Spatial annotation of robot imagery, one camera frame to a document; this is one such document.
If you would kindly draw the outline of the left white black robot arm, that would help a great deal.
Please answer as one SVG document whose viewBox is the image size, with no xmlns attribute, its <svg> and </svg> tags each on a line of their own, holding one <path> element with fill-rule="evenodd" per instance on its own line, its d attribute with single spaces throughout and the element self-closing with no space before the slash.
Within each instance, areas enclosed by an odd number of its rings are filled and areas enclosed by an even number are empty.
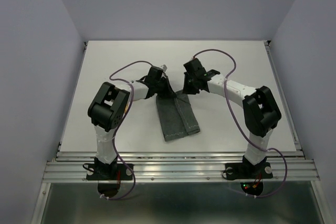
<svg viewBox="0 0 336 224">
<path fill-rule="evenodd" d="M 125 81 L 119 87 L 104 82 L 88 109 L 88 117 L 94 125 L 97 152 L 93 164 L 84 164 L 87 180 L 116 180 L 123 176 L 124 169 L 118 164 L 115 146 L 116 133 L 134 101 L 145 100 L 154 95 L 160 98 L 175 98 L 176 94 L 167 77 L 143 77 Z"/>
</svg>

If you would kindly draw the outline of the grey cloth napkin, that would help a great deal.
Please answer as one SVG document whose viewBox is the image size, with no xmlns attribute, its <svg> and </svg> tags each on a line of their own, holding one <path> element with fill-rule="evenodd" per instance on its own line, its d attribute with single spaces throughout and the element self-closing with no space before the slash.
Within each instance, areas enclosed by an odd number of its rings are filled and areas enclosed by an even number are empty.
<svg viewBox="0 0 336 224">
<path fill-rule="evenodd" d="M 190 100 L 182 90 L 174 98 L 156 97 L 156 107 L 164 140 L 174 141 L 201 131 Z"/>
</svg>

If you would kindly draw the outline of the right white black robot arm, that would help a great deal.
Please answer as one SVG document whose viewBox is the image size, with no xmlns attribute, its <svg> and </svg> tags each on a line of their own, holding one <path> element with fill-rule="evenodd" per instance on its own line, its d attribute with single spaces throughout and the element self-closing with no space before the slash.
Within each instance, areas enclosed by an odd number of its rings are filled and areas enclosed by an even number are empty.
<svg viewBox="0 0 336 224">
<path fill-rule="evenodd" d="M 243 110 L 248 134 L 243 137 L 248 142 L 243 159 L 239 163 L 228 163 L 222 173 L 226 180 L 272 178 L 267 162 L 267 146 L 273 129 L 281 119 L 281 112 L 271 90 L 262 86 L 249 87 L 220 74 L 216 70 L 199 70 L 184 73 L 183 92 L 198 94 L 201 91 L 225 98 L 229 111 L 235 103 Z"/>
</svg>

